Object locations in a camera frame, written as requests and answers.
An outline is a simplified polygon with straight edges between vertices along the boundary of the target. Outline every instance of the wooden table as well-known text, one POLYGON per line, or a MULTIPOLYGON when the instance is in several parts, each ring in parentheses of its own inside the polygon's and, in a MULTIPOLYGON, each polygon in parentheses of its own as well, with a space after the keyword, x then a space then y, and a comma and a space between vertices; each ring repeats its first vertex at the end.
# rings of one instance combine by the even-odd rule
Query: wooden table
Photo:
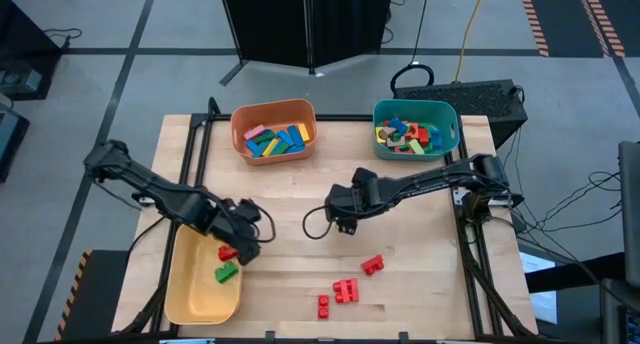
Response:
MULTIPOLYGON (((487 118, 462 119, 469 155, 495 154, 487 118)), ((188 124, 186 115, 164 118, 153 170, 171 181, 178 181, 188 124)), ((355 236, 332 230, 325 239, 312 241, 301 229, 303 215, 323 204, 333 183, 350 185, 359 166, 398 177, 444 161, 378 159, 369 123, 318 122, 318 133, 310 158, 252 167, 234 152, 229 122, 214 123, 204 184, 220 197, 255 200, 274 217, 277 239, 264 244, 260 257, 245 267, 240 307, 231 319, 216 326, 181 326, 180 335, 246 338, 274 330, 278 338, 393 339, 407 331, 414 339, 473 338, 448 190, 405 200, 384 215, 363 220, 355 236), (376 254, 384 256, 385 268, 366 277, 359 264, 376 254), (350 277, 359 278, 360 302, 338 305, 332 300, 330 320, 317 320, 317 295, 332 294, 332 282, 350 277)), ((194 158, 191 181, 196 163, 194 158)), ((493 215, 510 219, 506 209, 493 215)), ((310 218, 312 233, 324 230, 323 217, 310 218)), ((137 234, 157 218, 154 209, 144 210, 137 234)), ((113 330, 131 322, 156 288, 168 228, 162 225, 150 232, 131 255, 113 330)), ((496 289, 536 332, 513 228, 496 221, 485 224, 484 231, 496 289)), ((268 228, 262 232, 266 237, 268 228)), ((491 333, 486 298, 477 287, 484 331, 491 333)), ((168 326, 166 318, 163 325, 168 326)))

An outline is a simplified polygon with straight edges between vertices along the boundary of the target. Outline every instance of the black stand leg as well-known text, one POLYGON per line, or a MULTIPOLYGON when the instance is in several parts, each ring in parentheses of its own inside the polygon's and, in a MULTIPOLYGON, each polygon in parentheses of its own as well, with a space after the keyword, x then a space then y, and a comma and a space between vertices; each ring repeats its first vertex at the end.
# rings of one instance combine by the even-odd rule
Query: black stand leg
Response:
MULTIPOLYGON (((624 280, 624 253, 602 256, 583 261, 593 275, 602 280, 605 278, 624 280)), ((593 285, 593 280, 577 264, 539 270, 525 274, 529 293, 540 293, 567 288, 593 285)))

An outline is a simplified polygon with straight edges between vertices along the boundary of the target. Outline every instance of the floor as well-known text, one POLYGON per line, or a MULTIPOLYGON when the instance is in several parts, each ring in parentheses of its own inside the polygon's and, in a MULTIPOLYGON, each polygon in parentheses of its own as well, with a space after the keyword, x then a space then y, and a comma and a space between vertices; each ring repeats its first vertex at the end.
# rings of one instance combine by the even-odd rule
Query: floor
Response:
MULTIPOLYGON (((84 34, 72 42, 72 48, 133 45, 135 52, 137 47, 233 47, 220 0, 14 1, 43 29, 81 28, 84 34), (152 5, 148 18, 141 16, 145 1, 152 5), (136 39, 137 27, 142 35, 136 39)), ((474 1, 429 0, 419 47, 459 48, 474 1)), ((386 47, 413 47, 421 6, 422 0, 409 0, 404 6, 391 7, 388 27, 395 37, 386 47)), ((535 49, 521 1, 485 0, 468 48, 535 49)), ((522 128, 517 161, 522 192, 537 217, 586 184, 590 172, 617 171, 618 142, 640 139, 637 108, 621 79, 621 64, 613 59, 477 53, 465 57, 462 81, 512 78, 526 90, 529 121, 522 128)), ((245 104, 302 97, 319 113, 370 113, 376 102, 391 97, 389 80, 409 59, 406 55, 361 56, 320 68, 324 76, 318 77, 302 69, 250 62, 223 87, 220 79, 237 64, 233 55, 134 57, 114 50, 110 55, 64 56, 46 100, 16 103, 31 127, 8 181, 0 185, 0 213, 7 223, 0 238, 0 270, 13 274, 0 278, 0 302, 12 308, 0 320, 5 340, 19 342, 25 335, 65 226, 73 222, 72 206, 82 204, 83 198, 76 197, 81 163, 96 140, 105 112, 114 115, 110 127, 104 127, 109 129, 108 137, 126 141, 132 156, 150 165, 166 114, 202 112, 210 96, 223 112, 245 104), (121 95, 114 91, 118 78, 126 79, 121 95)), ((453 80, 456 56, 418 56, 416 60, 434 69, 436 83, 453 80)), ((617 60, 640 80, 640 58, 617 60)), ((407 75, 398 86, 423 81, 419 75, 407 75)), ((509 147, 510 142, 499 150, 502 158, 509 147)), ((515 162, 514 149, 507 170, 518 191, 515 162)), ((604 218, 618 199, 617 193, 594 191, 548 227, 604 218)), ((133 238, 137 213, 94 188, 78 213, 64 265, 53 268, 56 273, 60 269, 60 276, 59 280, 53 276, 52 300, 42 303, 46 317, 40 340, 54 335, 81 253, 88 248, 126 249, 133 238)), ((622 249, 620 223, 617 217, 597 226, 555 232, 552 237, 578 258, 591 258, 622 249)), ((552 247, 548 239, 537 238, 552 247)))

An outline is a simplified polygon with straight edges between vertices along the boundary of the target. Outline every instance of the yellow cable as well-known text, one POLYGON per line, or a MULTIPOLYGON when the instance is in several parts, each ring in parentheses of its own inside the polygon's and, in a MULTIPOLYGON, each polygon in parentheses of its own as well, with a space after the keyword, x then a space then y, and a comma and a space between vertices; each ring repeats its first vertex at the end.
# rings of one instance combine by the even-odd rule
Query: yellow cable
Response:
POLYGON ((462 39, 462 49, 460 49, 460 58, 458 59, 458 70, 456 70, 456 78, 454 82, 459 81, 460 78, 460 69, 462 69, 462 58, 464 57, 464 47, 467 45, 467 36, 469 35, 469 29, 471 29, 471 25, 473 24, 473 19, 476 17, 476 13, 478 12, 478 8, 480 7, 480 2, 482 0, 478 0, 476 2, 476 7, 473 8, 473 13, 471 14, 471 19, 469 19, 469 23, 467 24, 467 29, 464 31, 464 39, 462 39))

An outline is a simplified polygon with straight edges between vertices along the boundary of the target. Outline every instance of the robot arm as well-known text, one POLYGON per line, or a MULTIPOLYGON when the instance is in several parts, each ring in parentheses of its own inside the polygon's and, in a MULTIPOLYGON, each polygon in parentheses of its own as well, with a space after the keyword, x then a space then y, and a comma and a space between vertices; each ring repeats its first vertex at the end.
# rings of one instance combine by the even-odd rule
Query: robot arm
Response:
POLYGON ((350 188, 334 184, 325 199, 327 221, 335 221, 340 232, 350 235, 356 232, 358 220, 380 215, 405 198, 462 187, 470 194, 482 193, 488 201, 504 198, 509 189, 500 160, 484 154, 399 179, 379 178, 376 173, 358 168, 351 183, 350 188))
POLYGON ((158 211, 170 220, 189 225, 201 234, 216 238, 238 250, 238 261, 245 265, 260 253, 254 230, 260 211, 251 200, 239 205, 220 199, 206 188, 171 183, 135 162, 125 143, 115 140, 96 146, 84 160, 94 180, 122 180, 142 195, 153 199, 158 211))

